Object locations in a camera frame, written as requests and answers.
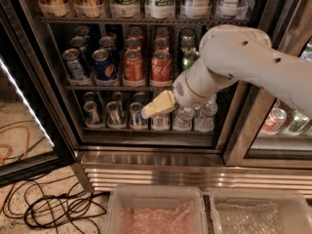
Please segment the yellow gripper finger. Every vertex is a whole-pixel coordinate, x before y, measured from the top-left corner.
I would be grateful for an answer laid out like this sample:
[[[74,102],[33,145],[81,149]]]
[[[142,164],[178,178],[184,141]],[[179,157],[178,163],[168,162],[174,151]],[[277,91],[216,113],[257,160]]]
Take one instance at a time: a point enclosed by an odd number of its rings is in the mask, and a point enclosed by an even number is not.
[[[165,90],[141,109],[141,115],[144,119],[148,119],[169,113],[175,109],[175,104],[176,100],[173,92]]]

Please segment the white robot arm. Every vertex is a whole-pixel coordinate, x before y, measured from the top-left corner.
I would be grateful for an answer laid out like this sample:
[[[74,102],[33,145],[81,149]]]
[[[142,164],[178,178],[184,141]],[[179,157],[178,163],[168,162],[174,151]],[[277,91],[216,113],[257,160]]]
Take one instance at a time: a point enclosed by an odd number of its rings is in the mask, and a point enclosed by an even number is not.
[[[200,57],[174,80],[173,88],[145,105],[145,119],[182,107],[200,106],[238,81],[263,89],[312,117],[312,62],[274,50],[268,35],[255,28],[219,25],[199,45]]]

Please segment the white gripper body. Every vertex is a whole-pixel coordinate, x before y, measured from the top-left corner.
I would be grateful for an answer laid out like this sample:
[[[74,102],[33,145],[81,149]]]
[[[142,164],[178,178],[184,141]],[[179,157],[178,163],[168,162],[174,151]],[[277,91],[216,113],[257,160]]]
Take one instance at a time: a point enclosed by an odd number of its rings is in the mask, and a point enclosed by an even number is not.
[[[184,78],[175,79],[173,83],[173,93],[176,102],[184,107],[193,107],[195,104],[195,95],[187,85]]]

